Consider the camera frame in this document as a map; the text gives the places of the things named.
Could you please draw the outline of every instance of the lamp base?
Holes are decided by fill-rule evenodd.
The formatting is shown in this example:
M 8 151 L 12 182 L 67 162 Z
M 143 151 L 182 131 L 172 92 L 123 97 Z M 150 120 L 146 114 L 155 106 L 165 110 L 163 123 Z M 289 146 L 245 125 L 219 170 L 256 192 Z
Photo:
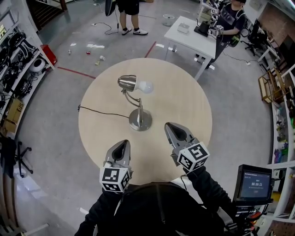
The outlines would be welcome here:
M 131 114 L 129 115 L 129 124 L 133 129 L 136 131 L 145 131 L 148 130 L 152 125 L 152 116 L 149 111 L 143 110 L 142 111 L 142 125 L 139 126 L 137 122 L 137 116 L 138 116 L 138 109 L 135 109 Z

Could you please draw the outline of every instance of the black shorts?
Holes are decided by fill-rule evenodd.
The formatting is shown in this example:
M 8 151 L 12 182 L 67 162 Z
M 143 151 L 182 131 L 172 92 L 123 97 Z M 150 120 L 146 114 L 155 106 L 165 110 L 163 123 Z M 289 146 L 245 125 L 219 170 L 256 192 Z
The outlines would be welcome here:
M 119 12 L 127 15 L 137 15 L 139 13 L 139 0 L 117 0 Z

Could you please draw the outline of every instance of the black sleeve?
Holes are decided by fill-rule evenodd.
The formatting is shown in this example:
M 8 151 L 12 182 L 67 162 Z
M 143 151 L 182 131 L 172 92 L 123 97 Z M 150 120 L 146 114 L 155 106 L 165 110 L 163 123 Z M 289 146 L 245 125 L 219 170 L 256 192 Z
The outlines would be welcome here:
M 187 176 L 208 210 L 216 212 L 221 207 L 229 216 L 235 217 L 236 207 L 204 166 L 190 172 Z
M 75 236 L 93 236 L 96 225 L 99 229 L 105 222 L 112 220 L 121 197 L 122 194 L 102 190 L 102 195 L 85 216 L 85 221 L 80 224 Z
M 235 27 L 241 31 L 243 28 L 244 28 L 244 24 L 246 22 L 246 17 L 245 17 L 245 14 L 240 16 L 240 18 L 236 21 L 236 24 L 235 24 Z

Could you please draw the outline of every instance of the white sneaker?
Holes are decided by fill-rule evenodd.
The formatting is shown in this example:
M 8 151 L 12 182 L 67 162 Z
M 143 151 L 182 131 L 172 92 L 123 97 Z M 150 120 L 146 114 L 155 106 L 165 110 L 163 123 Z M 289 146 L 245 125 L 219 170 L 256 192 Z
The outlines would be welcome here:
M 122 31 L 122 35 L 125 35 L 125 34 L 129 33 L 130 31 L 132 31 L 132 28 L 127 28 L 126 31 L 125 30 Z
M 133 34 L 134 35 L 147 35 L 148 32 L 146 32 L 146 31 L 144 31 L 142 29 L 139 29 L 138 31 L 133 30 Z

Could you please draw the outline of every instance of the light bulb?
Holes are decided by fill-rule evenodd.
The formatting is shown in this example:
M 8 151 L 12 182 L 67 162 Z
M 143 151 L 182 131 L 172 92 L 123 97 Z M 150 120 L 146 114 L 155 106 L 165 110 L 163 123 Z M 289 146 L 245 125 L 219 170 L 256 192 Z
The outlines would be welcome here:
M 150 94 L 153 91 L 153 84 L 149 81 L 140 81 L 136 83 L 135 89 L 139 89 L 145 94 Z

